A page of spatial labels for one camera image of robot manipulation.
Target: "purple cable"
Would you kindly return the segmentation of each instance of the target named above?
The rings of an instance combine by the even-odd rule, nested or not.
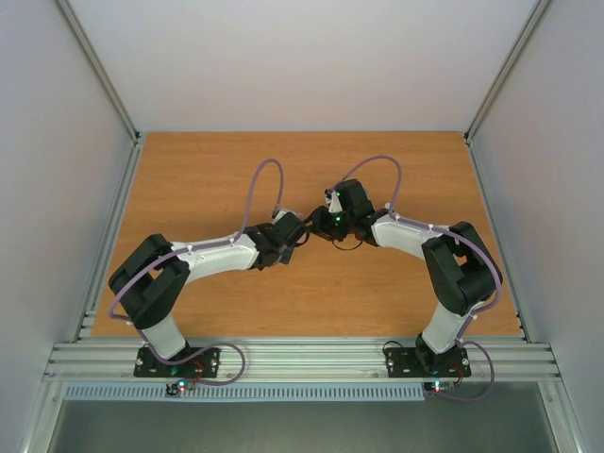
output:
[[[403,181],[403,169],[402,169],[400,163],[398,162],[398,160],[396,160],[392,156],[379,155],[379,156],[373,156],[372,158],[365,159],[365,160],[359,162],[357,165],[355,165],[352,168],[352,170],[350,170],[348,173],[346,173],[344,175],[344,177],[342,179],[340,179],[336,184],[338,184],[342,181],[345,181],[353,173],[355,173],[357,170],[359,170],[365,163],[368,163],[372,160],[377,160],[377,159],[389,160],[394,165],[396,165],[396,171],[398,173],[397,178],[396,178],[396,185],[394,186],[393,196],[391,197],[390,204],[388,206],[388,214],[390,215],[390,217],[400,224],[422,228],[425,231],[436,231],[439,234],[444,234],[445,236],[449,236],[450,238],[453,238],[456,241],[463,243],[464,245],[467,245],[468,247],[470,247],[472,249],[472,251],[474,251],[484,261],[484,263],[489,268],[491,275],[493,276],[493,280],[495,282],[495,297],[493,298],[493,301],[486,307],[480,307],[480,308],[471,310],[471,316],[468,317],[468,319],[465,321],[465,323],[463,324],[463,326],[460,329],[460,332],[458,334],[458,339],[459,339],[463,335],[465,330],[468,328],[470,323],[472,322],[474,315],[476,315],[482,311],[493,309],[499,303],[499,299],[501,298],[503,289],[501,287],[501,280],[499,279],[499,273],[497,272],[495,264],[487,256],[487,254],[484,253],[480,249],[480,247],[478,247],[475,243],[468,241],[463,236],[461,236],[457,233],[454,233],[453,231],[449,231],[447,228],[442,228],[439,226],[432,226],[432,225],[426,224],[424,222],[420,222],[418,220],[408,219],[408,218],[402,217],[402,216],[396,214],[396,212],[394,212],[394,203],[396,202],[396,198],[398,197],[398,191],[400,191],[400,187],[401,187],[401,184]]]
[[[471,397],[471,398],[465,398],[463,396],[455,396],[453,394],[443,394],[441,392],[432,392],[432,391],[424,391],[425,394],[433,394],[435,396],[441,396],[443,398],[452,399],[453,401],[460,401],[462,403],[474,403],[474,402],[480,401],[481,399],[486,398],[491,393],[491,391],[493,390],[493,387],[495,385],[495,367],[493,365],[493,359],[491,359],[491,356],[489,355],[487,350],[476,342],[473,342],[471,340],[466,340],[463,343],[458,342],[459,347],[464,347],[468,344],[480,349],[480,351],[482,351],[482,354],[484,354],[484,357],[487,359],[487,362],[489,362],[489,369],[491,370],[491,380],[489,380],[489,386],[487,387],[487,390],[485,390],[482,394]]]
[[[277,201],[275,203],[275,208],[273,209],[273,214],[275,214],[276,212],[278,212],[279,210],[279,206],[281,204],[281,196],[283,195],[283,185],[285,182],[285,176],[283,175],[283,167],[281,166],[280,162],[276,159],[266,159],[264,160],[256,169],[256,172],[254,173],[254,175],[252,176],[252,181],[250,183],[249,186],[249,191],[247,193],[247,202],[245,204],[245,211],[243,214],[243,221],[242,221],[242,225],[239,228],[239,231],[237,231],[234,236],[232,238],[228,238],[226,240],[222,240],[222,241],[214,241],[214,242],[203,242],[203,243],[199,243],[198,245],[195,245],[194,247],[191,248],[191,250],[189,249],[189,247],[182,247],[182,248],[178,248],[177,250],[173,250],[172,252],[169,252],[165,255],[162,255],[161,257],[157,258],[156,260],[150,262],[149,264],[147,264],[146,266],[143,267],[143,269],[141,269],[133,278],[131,278],[126,285],[124,285],[124,288],[122,288],[118,294],[115,295],[115,297],[113,298],[113,300],[111,301],[111,305],[109,305],[109,311],[108,311],[108,315],[109,318],[113,318],[113,319],[120,319],[123,321],[130,321],[130,318],[128,318],[127,316],[124,316],[123,314],[116,314],[115,313],[115,308],[117,307],[117,304],[120,303],[120,301],[122,300],[122,297],[124,297],[124,294],[126,294],[141,278],[143,278],[143,276],[145,276],[149,271],[155,269],[156,267],[158,267],[160,264],[164,263],[167,260],[170,260],[178,255],[182,255],[184,253],[190,253],[190,252],[195,252],[198,250],[204,250],[206,248],[211,248],[214,246],[222,246],[222,245],[228,245],[230,243],[235,243],[239,238],[242,237],[243,235],[243,231],[245,230],[245,227],[247,226],[247,220],[249,219],[249,212],[252,208],[252,199],[254,196],[254,189],[256,188],[256,183],[258,181],[258,178],[260,176],[260,173],[262,171],[262,169],[268,165],[269,163],[274,163],[277,166],[277,169],[279,170],[279,192],[277,194]],[[216,381],[210,381],[210,380],[199,380],[198,382],[202,382],[206,385],[228,385],[231,384],[233,382],[235,382],[236,380],[238,380],[242,374],[243,374],[243,370],[245,369],[245,355],[243,354],[243,351],[235,344],[232,343],[214,343],[214,344],[209,344],[197,351],[195,351],[194,353],[192,353],[189,357],[182,359],[180,361],[167,361],[166,359],[164,359],[163,357],[161,357],[158,354],[158,351],[156,351],[156,349],[153,347],[153,345],[151,343],[148,342],[147,338],[144,336],[143,332],[138,330],[139,334],[143,337],[144,341],[148,344],[149,349],[151,350],[151,352],[153,353],[153,355],[155,356],[155,358],[165,364],[165,365],[180,365],[182,363],[185,363],[187,361],[190,361],[191,359],[194,359],[195,357],[197,357],[198,355],[202,354],[204,351],[211,349],[213,347],[217,347],[217,346],[228,346],[232,349],[234,349],[242,358],[242,367],[241,370],[239,371],[239,373],[237,374],[237,376],[235,376],[234,378],[230,379],[230,380],[226,380],[226,381],[222,381],[222,382],[216,382]]]

